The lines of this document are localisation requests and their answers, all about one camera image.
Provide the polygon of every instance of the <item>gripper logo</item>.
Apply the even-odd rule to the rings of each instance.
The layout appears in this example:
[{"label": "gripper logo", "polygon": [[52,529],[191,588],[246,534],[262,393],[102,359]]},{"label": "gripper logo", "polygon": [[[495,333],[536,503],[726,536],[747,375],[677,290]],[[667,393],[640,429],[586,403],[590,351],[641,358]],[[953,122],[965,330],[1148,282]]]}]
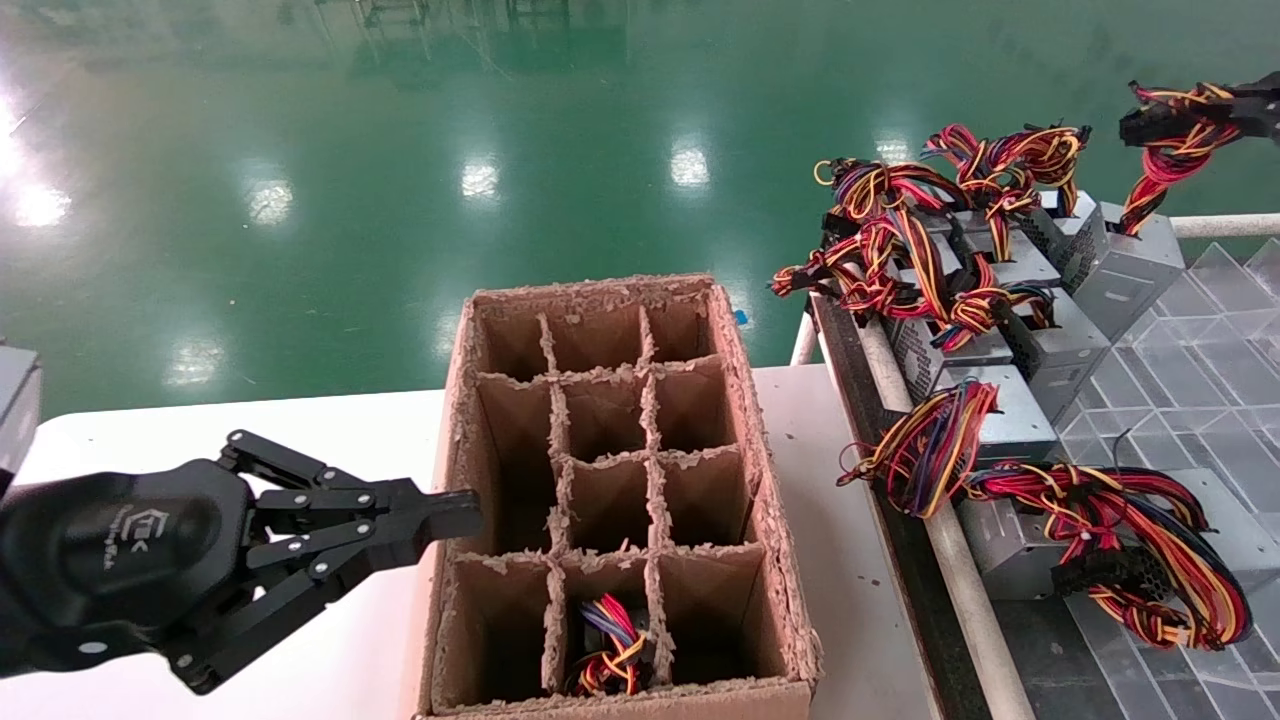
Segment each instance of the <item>gripper logo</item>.
[{"label": "gripper logo", "polygon": [[102,553],[102,570],[115,568],[115,559],[120,555],[120,546],[128,546],[129,552],[150,552],[151,541],[164,536],[165,525],[169,523],[169,514],[154,507],[132,512],[133,506],[125,505],[116,511],[115,518],[106,530],[106,552]]}]

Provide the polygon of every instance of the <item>white pipe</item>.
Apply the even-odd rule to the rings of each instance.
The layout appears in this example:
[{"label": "white pipe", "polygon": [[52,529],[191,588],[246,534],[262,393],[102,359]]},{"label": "white pipe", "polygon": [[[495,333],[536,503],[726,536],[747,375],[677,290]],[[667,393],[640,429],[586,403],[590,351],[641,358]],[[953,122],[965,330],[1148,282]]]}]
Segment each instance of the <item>white pipe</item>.
[{"label": "white pipe", "polygon": [[[883,406],[911,407],[911,396],[893,361],[884,333],[859,334]],[[951,503],[941,503],[938,511],[924,521],[924,529],[929,534],[929,544],[933,546],[933,555],[947,585],[947,594],[960,621],[960,632],[991,716],[995,720],[1036,720],[1032,703],[1027,700],[1027,688],[1018,675],[1014,656],[1005,643],[1005,634],[996,621],[996,611],[991,607],[991,598],[978,575],[978,566]]]},{"label": "white pipe", "polygon": [[1169,218],[1178,240],[1196,237],[1257,237],[1280,234],[1280,213],[1253,215],[1184,215]]},{"label": "white pipe", "polygon": [[796,333],[796,345],[791,348],[792,365],[808,365],[813,361],[813,346],[818,340],[818,331],[813,327],[813,315],[800,313],[800,331]]}]

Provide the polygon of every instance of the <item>cable connector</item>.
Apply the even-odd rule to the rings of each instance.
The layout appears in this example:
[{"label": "cable connector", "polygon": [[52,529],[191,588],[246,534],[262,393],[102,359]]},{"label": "cable connector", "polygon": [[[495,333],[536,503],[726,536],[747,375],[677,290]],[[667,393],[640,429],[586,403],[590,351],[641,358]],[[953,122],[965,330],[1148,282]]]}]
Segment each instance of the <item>cable connector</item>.
[{"label": "cable connector", "polygon": [[1172,592],[1169,573],[1146,547],[1087,552],[1050,570],[1053,593],[1066,597],[1094,585],[1119,588],[1147,602]]}]

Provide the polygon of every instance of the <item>wire bundle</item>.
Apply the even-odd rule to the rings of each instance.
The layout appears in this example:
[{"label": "wire bundle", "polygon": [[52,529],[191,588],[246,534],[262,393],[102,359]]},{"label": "wire bundle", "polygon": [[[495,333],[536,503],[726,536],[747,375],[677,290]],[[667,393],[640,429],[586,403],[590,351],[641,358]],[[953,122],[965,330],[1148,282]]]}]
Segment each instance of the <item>wire bundle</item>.
[{"label": "wire bundle", "polygon": [[1037,329],[1053,325],[1053,296],[1039,286],[1010,283],[996,286],[991,264],[982,255],[975,255],[978,266],[978,287],[955,296],[951,306],[951,324],[942,329],[931,345],[943,352],[955,352],[974,337],[980,337],[995,329],[1000,320],[998,305],[1014,309],[1028,305],[1032,310],[1032,323]]},{"label": "wire bundle", "polygon": [[836,480],[870,479],[899,511],[931,518],[978,459],[982,420],[997,386],[973,379],[931,395],[884,433],[870,456]]},{"label": "wire bundle", "polygon": [[[1139,557],[1135,548],[1153,556],[1140,574],[1111,566],[1083,575],[1089,597],[1144,642],[1222,650],[1248,634],[1244,592],[1201,537],[1208,532],[1204,511],[1169,475],[1143,468],[1005,464],[970,475],[965,487],[974,500],[1011,498],[1046,512],[1044,537],[1068,542],[1059,568],[1085,568],[1084,561],[1103,555]],[[1185,610],[1165,603],[1166,591]]]},{"label": "wire bundle", "polygon": [[1039,206],[1036,184],[1057,188],[1059,206],[1070,215],[1078,190],[1075,165],[1091,128],[1027,126],[1025,131],[978,140],[961,124],[950,124],[924,143],[923,158],[945,158],[956,167],[956,182],[974,208],[986,210],[997,263],[1010,256],[1009,218]]},{"label": "wire bundle", "polygon": [[[832,170],[831,179],[823,179],[819,173],[824,167]],[[925,211],[941,213],[946,205],[938,195],[928,191],[929,187],[956,201],[965,201],[965,195],[956,183],[920,163],[886,164],[837,158],[814,165],[813,178],[818,184],[832,187],[836,197],[832,213],[858,222],[902,208],[909,200]]]},{"label": "wire bundle", "polygon": [[602,650],[582,657],[575,665],[576,675],[570,674],[571,692],[576,696],[612,694],[625,692],[628,696],[641,691],[641,655],[646,638],[636,632],[622,603],[605,593],[599,600],[584,602],[579,607],[582,620],[600,632],[612,644],[612,650]]},{"label": "wire bundle", "polygon": [[1165,201],[1170,186],[1198,173],[1215,150],[1244,135],[1229,118],[1207,111],[1219,102],[1235,97],[1225,87],[1202,82],[1194,90],[1181,92],[1164,87],[1148,90],[1130,82],[1129,88],[1142,102],[1143,111],[1161,105],[1174,117],[1196,118],[1194,124],[1183,133],[1142,143],[1146,147],[1142,155],[1142,177],[1129,191],[1120,215],[1120,232],[1135,236],[1147,218]]},{"label": "wire bundle", "polygon": [[[820,170],[832,176],[823,178]],[[874,311],[888,318],[947,316],[941,260],[928,231],[914,209],[942,213],[946,204],[931,188],[964,197],[960,188],[932,168],[918,163],[884,164],[856,159],[823,160],[814,179],[833,188],[837,205],[831,213],[855,222],[860,231],[814,250],[805,265],[782,268],[772,290],[786,297],[797,288],[835,278],[841,305],[855,313]],[[919,278],[915,288],[893,277],[893,260],[911,264]]]}]

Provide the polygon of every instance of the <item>torn cardboard edge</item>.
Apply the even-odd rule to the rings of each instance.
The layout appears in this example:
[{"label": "torn cardboard edge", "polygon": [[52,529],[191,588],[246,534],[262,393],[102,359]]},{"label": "torn cardboard edge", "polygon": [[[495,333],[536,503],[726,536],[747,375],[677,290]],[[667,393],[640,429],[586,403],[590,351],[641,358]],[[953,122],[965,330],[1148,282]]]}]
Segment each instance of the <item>torn cardboard edge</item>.
[{"label": "torn cardboard edge", "polygon": [[[580,562],[586,557],[593,557],[593,562],[603,562],[605,566],[612,566],[611,564],[620,556],[643,559],[645,596],[649,603],[650,619],[655,628],[654,632],[662,634],[664,633],[663,628],[666,623],[666,609],[662,602],[663,578],[660,571],[663,559],[686,556],[714,559],[721,557],[726,552],[732,556],[735,552],[742,552],[745,547],[760,548],[760,571],[758,578],[765,587],[762,597],[767,598],[765,605],[771,612],[771,621],[778,628],[777,644],[783,659],[786,675],[792,682],[800,682],[806,688],[812,688],[813,683],[820,676],[820,650],[809,625],[803,598],[799,593],[790,532],[782,520],[781,501],[776,492],[776,479],[769,466],[768,446],[763,437],[763,423],[755,402],[750,368],[746,364],[745,351],[733,324],[727,293],[724,293],[723,288],[710,284],[707,275],[657,278],[659,286],[657,290],[654,287],[637,287],[650,282],[653,281],[648,278],[631,278],[625,281],[607,281],[604,283],[588,283],[596,286],[589,290],[582,290],[584,286],[559,286],[553,288],[477,293],[472,301],[468,301],[463,307],[460,320],[454,363],[451,364],[449,370],[449,397],[445,404],[444,425],[448,428],[448,434],[447,443],[438,459],[436,479],[443,487],[461,487],[470,484],[463,483],[462,478],[472,477],[475,471],[485,469],[483,459],[477,457],[477,455],[483,454],[477,454],[475,448],[467,451],[466,447],[467,443],[483,443],[486,439],[484,432],[477,428],[475,418],[466,418],[468,411],[475,413],[477,405],[483,404],[480,391],[476,389],[477,387],[485,386],[488,389],[484,392],[493,393],[493,387],[504,386],[511,389],[530,391],[534,395],[539,395],[539,397],[543,392],[541,388],[548,388],[550,407],[548,409],[547,423],[552,428],[548,433],[547,445],[549,447],[548,454],[552,466],[556,468],[556,506],[550,509],[547,516],[550,551],[547,553],[516,552],[481,562],[481,566],[490,566],[489,564],[494,561],[513,561],[520,565],[521,562],[527,564],[534,561],[532,559],[536,557],[541,559],[536,562],[547,564],[548,606],[544,618],[547,642],[544,643],[539,673],[541,689],[552,689],[563,682],[561,669],[566,666],[563,657],[563,653],[567,652],[563,644],[566,638],[561,634],[557,639],[554,637],[556,633],[552,630],[563,619],[563,615],[557,615],[553,606],[557,606],[557,603],[563,606],[567,602],[558,594],[563,592],[566,582],[563,573],[567,571],[567,568],[572,568],[575,562]],[[566,290],[571,291],[571,302],[567,304],[563,301],[563,292]],[[503,296],[509,293],[515,293],[516,302],[512,306],[504,306]],[[554,306],[548,309],[547,300],[556,300],[557,293],[561,295],[561,301],[552,304]],[[689,346],[694,348],[692,355],[695,356],[687,359],[663,359],[657,364],[650,363],[650,360],[660,357],[658,354],[660,343],[654,341],[654,333],[659,331],[655,331],[657,325],[652,322],[652,318],[672,315],[672,307],[667,307],[663,302],[655,302],[655,299],[663,302],[685,304],[685,306],[675,309],[675,315],[684,318],[681,322],[685,323],[684,329],[680,329],[676,334],[684,333],[684,337],[692,338]],[[595,368],[582,373],[558,373],[556,370],[556,338],[549,318],[557,316],[557,313],[559,313],[559,316],[567,314],[564,311],[566,306],[577,311],[588,311],[590,307],[617,310],[618,307],[626,307],[628,304],[637,302],[641,306],[636,324],[636,329],[640,332],[639,346],[641,354],[637,366],[623,365],[613,370]],[[529,311],[532,311],[531,316],[539,327],[536,352],[544,357],[548,373],[535,375],[527,380],[481,373],[476,366],[476,360],[481,356],[481,352],[490,350],[485,347],[485,343],[489,341],[477,337],[484,332],[484,328],[476,323],[477,315],[504,318],[513,313],[525,313],[527,315]],[[694,318],[692,323],[689,322],[690,318]],[[705,323],[699,324],[696,318],[704,318]],[[709,352],[709,355],[703,355],[704,352]],[[566,423],[571,423],[571,414],[564,397],[566,388],[582,382],[613,382],[620,380],[620,378],[634,377],[644,379],[640,411],[640,421],[645,428],[646,438],[644,450],[639,452],[626,451],[613,456],[605,455],[593,462],[575,460],[572,454],[566,454],[568,439],[563,437],[563,432],[557,432],[558,429],[564,429]],[[660,402],[657,398],[657,383],[659,379],[669,377],[708,378],[712,383],[717,380],[722,383],[719,393],[726,398],[723,404],[724,424],[730,428],[726,433],[726,439],[731,442],[719,447],[698,448],[687,454],[660,447],[660,442],[657,442],[660,434],[653,432],[657,429],[658,415],[660,413]],[[622,379],[621,382],[634,380]],[[714,464],[727,461],[724,459],[730,456],[736,456],[737,462],[741,465],[740,482],[745,483],[744,496],[750,505],[746,524],[751,525],[751,528],[745,529],[741,537],[742,542],[748,544],[731,547],[699,546],[691,548],[677,546],[671,541],[672,518],[667,498],[663,496],[663,486],[668,482],[664,468],[680,468],[681,470],[696,469],[703,462]],[[573,492],[571,488],[572,478],[567,475],[571,475],[579,468],[609,469],[637,460],[643,461],[646,475],[645,510],[652,519],[650,547],[645,551],[628,551],[628,553],[584,553],[580,550],[572,548],[570,529],[572,527],[572,518],[566,512],[566,509],[572,506]],[[421,605],[426,607],[428,616],[425,619],[425,628],[422,628],[421,634],[417,634],[420,638],[425,635],[429,648],[438,644],[436,641],[442,639],[442,626],[444,630],[448,630],[449,623],[454,621],[458,616],[457,607],[453,607],[457,602],[458,588],[444,587],[451,583],[447,565],[458,561],[463,562],[463,565],[477,562],[475,556],[465,552],[461,543],[448,548],[442,548],[438,544],[433,550],[435,552],[428,553],[429,562],[424,562],[424,568],[431,568],[434,562],[433,571],[440,575],[442,580],[424,583],[426,585],[424,588],[426,597]],[[756,594],[754,588],[751,592],[753,596]],[[655,678],[655,683],[669,683],[672,680],[669,670],[676,661],[677,651],[672,647],[669,637],[666,642],[659,641],[657,644],[659,674]],[[440,673],[436,673],[436,667],[445,667],[449,657],[448,652],[442,651],[439,647],[435,650],[436,652],[429,652],[425,656],[419,651],[419,661],[410,664],[411,673],[420,669],[420,673],[416,673],[419,678],[416,683],[417,692],[411,693],[412,700],[410,701],[415,712],[430,714],[436,711],[449,715],[471,712],[470,706],[445,707],[447,702],[435,702],[440,700],[433,697],[435,696],[434,679],[438,679],[438,675],[440,675]],[[660,688],[655,688],[653,692],[660,692]],[[526,700],[515,705],[500,706],[506,708],[500,712],[520,714],[525,712],[525,708],[532,712],[535,708],[548,707],[543,705],[544,702],[553,702],[550,707],[556,707],[554,701],[557,700],[582,702],[595,707],[594,703],[602,703],[612,698],[572,700],[553,697]],[[639,698],[621,698],[621,702],[639,702]],[[483,708],[495,706],[481,705],[479,707],[483,711]]]}]

